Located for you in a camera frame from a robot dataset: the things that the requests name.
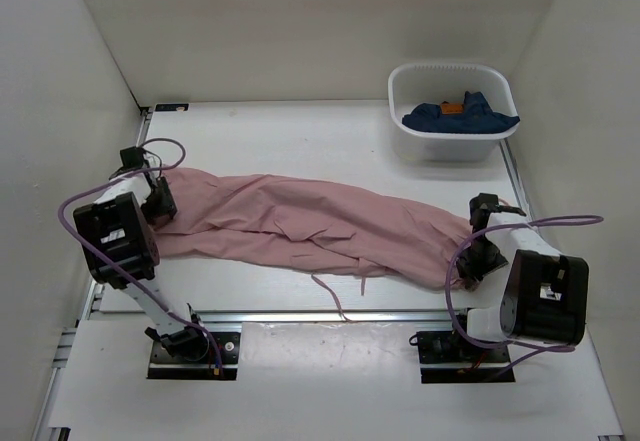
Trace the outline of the pink trousers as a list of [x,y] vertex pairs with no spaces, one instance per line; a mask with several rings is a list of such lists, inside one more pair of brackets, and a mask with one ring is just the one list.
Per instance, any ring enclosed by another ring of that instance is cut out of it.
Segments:
[[177,213],[153,230],[162,257],[282,268],[307,274],[316,289],[333,275],[373,297],[344,311],[430,308],[471,232],[445,209],[326,180],[192,168],[166,179]]

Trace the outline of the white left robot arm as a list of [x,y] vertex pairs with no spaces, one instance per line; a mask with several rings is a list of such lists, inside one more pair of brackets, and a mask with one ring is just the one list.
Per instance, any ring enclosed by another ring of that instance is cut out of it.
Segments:
[[278,175],[217,177],[163,166],[145,146],[86,203],[59,218],[81,244],[93,279],[127,293],[152,319],[147,335],[174,357],[223,364],[220,344],[193,310],[179,313],[156,285],[165,257],[197,255],[361,280],[401,276],[441,289],[467,221],[413,200],[322,180]]

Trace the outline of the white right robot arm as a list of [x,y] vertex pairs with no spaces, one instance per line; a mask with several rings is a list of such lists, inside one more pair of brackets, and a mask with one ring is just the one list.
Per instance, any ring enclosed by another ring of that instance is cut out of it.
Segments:
[[503,205],[494,194],[469,202],[472,235],[459,246],[449,274],[466,290],[485,278],[503,285],[490,307],[469,308],[449,348],[460,360],[477,357],[488,343],[535,341],[578,345],[586,327],[589,266],[549,245],[538,227],[586,225],[593,217],[557,217],[528,221],[525,212]]

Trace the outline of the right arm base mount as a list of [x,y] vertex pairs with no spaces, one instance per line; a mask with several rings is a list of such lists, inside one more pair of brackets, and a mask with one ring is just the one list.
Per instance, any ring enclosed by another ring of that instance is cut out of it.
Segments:
[[422,384],[514,383],[507,347],[480,348],[464,339],[445,311],[415,312],[415,333]]

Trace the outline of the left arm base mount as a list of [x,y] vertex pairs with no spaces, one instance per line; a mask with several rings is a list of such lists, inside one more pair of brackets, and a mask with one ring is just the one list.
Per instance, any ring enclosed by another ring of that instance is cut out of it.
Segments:
[[152,380],[235,381],[241,333],[213,332],[217,350],[201,332],[187,328],[178,336],[160,336],[153,328],[145,335],[152,340],[147,378]]

